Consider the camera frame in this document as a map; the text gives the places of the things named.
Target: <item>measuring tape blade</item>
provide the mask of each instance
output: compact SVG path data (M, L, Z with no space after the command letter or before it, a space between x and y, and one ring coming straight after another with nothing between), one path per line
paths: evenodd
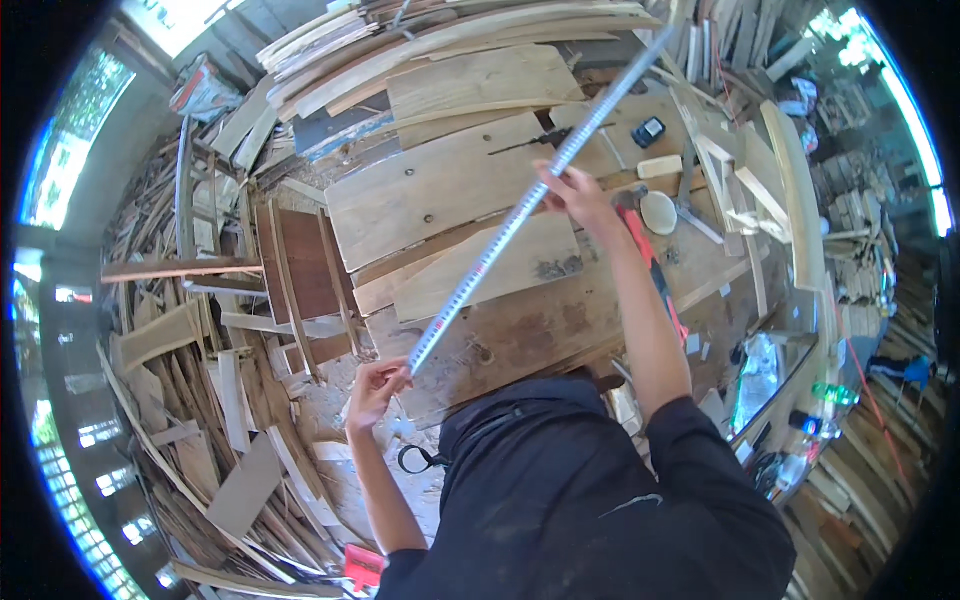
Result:
M577 153L583 150L590 137L603 124L604 120L613 112L613 108L620 102L630 89L636 84L647 69L657 60L660 51L666 46L667 40L673 33L672 25L665 25L660 30L660 35L646 50L640 52L634 60L620 73L619 77L613 82L603 99L593 107L583 123L577 126L561 144L553 160L550 162L549 171L559 177L560 174L569 166L570 162L576 157ZM441 338L450 327L450 324L456 318L457 314L467 303L470 296L483 281L487 271L496 262L497 257L503 253L507 244L514 238L520 227L526 222L527 218L537 209L537 205L546 196L549 189L542 181L538 181L523 196L520 202L514 207L507 216L507 220L500 226L500 231L494 236L490 244L484 249L477 258L476 262L464 276L460 284L457 285L449 300L446 301L444 308L434 317L430 325L423 331L420 341L410 352L408 365L410 373L417 374L423 363L430 356L430 352L440 342Z

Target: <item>plastic bottle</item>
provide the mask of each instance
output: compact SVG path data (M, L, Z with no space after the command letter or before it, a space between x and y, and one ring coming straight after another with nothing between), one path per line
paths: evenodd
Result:
M803 411L793 411L790 413L790 426L794 429L800 429L808 436L823 438L825 440L835 440L843 435L835 421L823 420L820 417L814 417Z
M848 390L842 385L832 385L822 381L814 383L810 392L815 398L841 406L853 406L860 401L860 394Z

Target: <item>green bottle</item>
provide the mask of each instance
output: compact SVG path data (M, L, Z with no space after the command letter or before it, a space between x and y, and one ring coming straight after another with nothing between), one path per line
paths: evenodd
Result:
M841 406L853 406L860 401L860 394L848 390L842 385L832 385L822 381L814 383L810 392L815 398Z

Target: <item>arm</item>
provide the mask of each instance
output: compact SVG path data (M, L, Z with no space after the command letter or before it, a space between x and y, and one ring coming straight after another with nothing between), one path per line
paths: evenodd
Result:
M563 179L550 175L546 163L536 163L553 194L551 210L568 213L603 246L610 260L636 403L645 422L668 402L693 393L690 368L670 317L663 310L657 286L627 227L610 205L608 194L590 175L567 168Z
M385 555L397 550L426 550L426 539L373 438L390 398L410 385L406 358L361 365L357 369L347 415L347 440L360 480L373 536Z

